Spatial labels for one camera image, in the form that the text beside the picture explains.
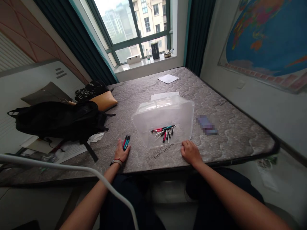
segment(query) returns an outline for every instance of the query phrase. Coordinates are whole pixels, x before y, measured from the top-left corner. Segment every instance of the bottle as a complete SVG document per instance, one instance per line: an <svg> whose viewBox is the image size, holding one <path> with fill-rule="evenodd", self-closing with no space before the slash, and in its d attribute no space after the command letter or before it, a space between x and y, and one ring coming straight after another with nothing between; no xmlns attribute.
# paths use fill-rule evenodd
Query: bottle
<svg viewBox="0 0 307 230"><path fill-rule="evenodd" d="M150 56L149 56L149 52L147 49L146 49L146 56L147 56L147 61L150 62Z"/></svg>

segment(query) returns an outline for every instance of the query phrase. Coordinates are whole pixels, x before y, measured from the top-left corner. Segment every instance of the person's left hand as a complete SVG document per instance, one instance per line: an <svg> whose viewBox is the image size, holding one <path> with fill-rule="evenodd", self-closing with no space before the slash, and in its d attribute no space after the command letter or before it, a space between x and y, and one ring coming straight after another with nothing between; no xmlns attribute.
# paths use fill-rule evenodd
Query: person's left hand
<svg viewBox="0 0 307 230"><path fill-rule="evenodd" d="M119 138L118 139L118 143L117 143L117 147L116 147L116 150L115 150L115 156L114 156L114 159L119 159L121 160L121 162L125 162L125 160L127 159L127 156L129 154L129 151L130 151L130 148L131 148L131 145L128 145L126 151L124 151L122 149L122 141L121 139Z"/></svg>

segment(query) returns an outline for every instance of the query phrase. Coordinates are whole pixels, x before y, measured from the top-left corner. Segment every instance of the clear plastic box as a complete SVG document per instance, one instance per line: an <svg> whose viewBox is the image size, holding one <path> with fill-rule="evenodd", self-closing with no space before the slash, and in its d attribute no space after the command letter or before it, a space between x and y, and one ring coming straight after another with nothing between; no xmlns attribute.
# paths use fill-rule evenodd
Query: clear plastic box
<svg viewBox="0 0 307 230"><path fill-rule="evenodd" d="M149 148L170 145L191 139L193 127L194 102L180 96L172 96L140 104L132 116L139 138ZM157 133L151 131L166 126L176 125L169 141L163 137L155 139Z"/></svg>

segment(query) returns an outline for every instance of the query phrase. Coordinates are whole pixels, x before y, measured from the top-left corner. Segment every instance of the dark pants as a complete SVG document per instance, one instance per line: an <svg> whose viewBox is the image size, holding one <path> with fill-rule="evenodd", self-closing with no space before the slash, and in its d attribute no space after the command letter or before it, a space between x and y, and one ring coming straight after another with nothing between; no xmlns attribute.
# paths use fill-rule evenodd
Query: dark pants
<svg viewBox="0 0 307 230"><path fill-rule="evenodd" d="M250 180L245 176L228 168L218 168L216 171L264 203L261 194L251 185ZM145 201L143 194L132 178L117 175L112 185L132 203L136 211L140 230L165 230L161 220L155 214L153 207ZM232 226L236 229L238 228L211 187L198 173L188 178L186 192L192 199L199 201L194 230L224 229ZM108 193L106 201L101 208L100 229L134 229L130 210L111 193Z"/></svg>

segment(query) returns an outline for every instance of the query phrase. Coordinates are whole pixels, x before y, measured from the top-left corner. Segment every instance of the white cable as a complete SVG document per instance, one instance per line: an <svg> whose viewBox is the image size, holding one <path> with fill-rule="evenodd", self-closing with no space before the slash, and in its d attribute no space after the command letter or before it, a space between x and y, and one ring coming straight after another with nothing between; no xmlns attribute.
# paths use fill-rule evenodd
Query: white cable
<svg viewBox="0 0 307 230"><path fill-rule="evenodd" d="M10 162L14 164L21 164L21 165L30 165L34 167L44 167L44 168L72 170L72 171L85 171L85 172L94 174L96 177L98 177L103 182L103 184L108 188L108 190L114 196L116 196L119 200L121 200L125 205L128 206L132 214L134 227L136 230L138 230L137 216L135 214L135 210L132 204L125 197L123 197L119 192L117 192L115 188L113 188L113 186L107 181L107 179L103 175L101 175L97 170L88 168L88 167L47 163L47 162L42 162L38 160L31 160L31 159L27 159L24 157L16 157L16 156L5 155L5 154L0 154L0 161Z"/></svg>

